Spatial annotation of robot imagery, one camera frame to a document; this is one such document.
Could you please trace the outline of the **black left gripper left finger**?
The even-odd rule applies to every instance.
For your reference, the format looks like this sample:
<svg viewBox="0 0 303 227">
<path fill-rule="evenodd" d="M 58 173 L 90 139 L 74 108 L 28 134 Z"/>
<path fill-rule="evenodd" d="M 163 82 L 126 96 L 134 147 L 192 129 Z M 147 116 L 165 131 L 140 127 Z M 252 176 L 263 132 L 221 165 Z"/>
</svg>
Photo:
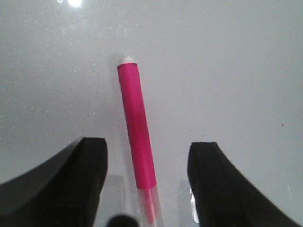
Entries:
<svg viewBox="0 0 303 227">
<path fill-rule="evenodd" d="M 0 186 L 3 227 L 91 227 L 107 175 L 107 143 L 79 138 Z"/>
</svg>

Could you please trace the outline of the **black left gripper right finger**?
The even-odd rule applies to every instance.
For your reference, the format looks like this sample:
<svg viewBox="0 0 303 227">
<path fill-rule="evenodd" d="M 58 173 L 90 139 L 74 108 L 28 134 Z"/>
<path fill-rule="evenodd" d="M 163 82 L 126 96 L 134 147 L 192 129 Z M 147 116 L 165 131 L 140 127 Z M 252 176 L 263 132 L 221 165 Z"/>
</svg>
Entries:
<svg viewBox="0 0 303 227">
<path fill-rule="evenodd" d="M 193 142 L 187 175 L 201 227 L 297 227 L 215 142 Z"/>
</svg>

